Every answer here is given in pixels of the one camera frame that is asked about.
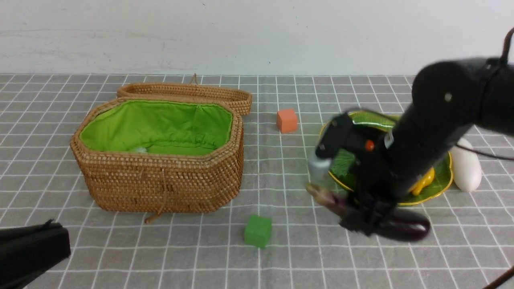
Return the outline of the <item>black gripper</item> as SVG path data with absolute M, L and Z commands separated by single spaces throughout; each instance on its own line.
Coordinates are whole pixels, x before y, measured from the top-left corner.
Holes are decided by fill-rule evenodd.
M 345 148 L 355 156 L 351 172 L 357 183 L 355 201 L 365 217 L 391 217 L 398 204 L 422 177 L 422 142 L 418 137 L 397 136 L 389 147 L 385 137 L 351 136 Z M 339 225 L 350 232 L 374 234 L 362 213 L 345 207 Z

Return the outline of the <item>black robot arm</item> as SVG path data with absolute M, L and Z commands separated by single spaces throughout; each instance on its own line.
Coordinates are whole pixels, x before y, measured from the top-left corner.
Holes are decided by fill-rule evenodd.
M 422 214 L 398 205 L 435 164 L 442 161 L 472 126 L 513 135 L 513 31 L 499 57 L 438 61 L 416 75 L 412 103 L 389 132 L 334 117 L 316 146 L 314 159 L 329 170 L 337 153 L 354 155 L 349 172 L 356 188 L 347 197 L 328 194 L 326 207 L 340 226 L 367 236 L 419 241 L 431 224 Z

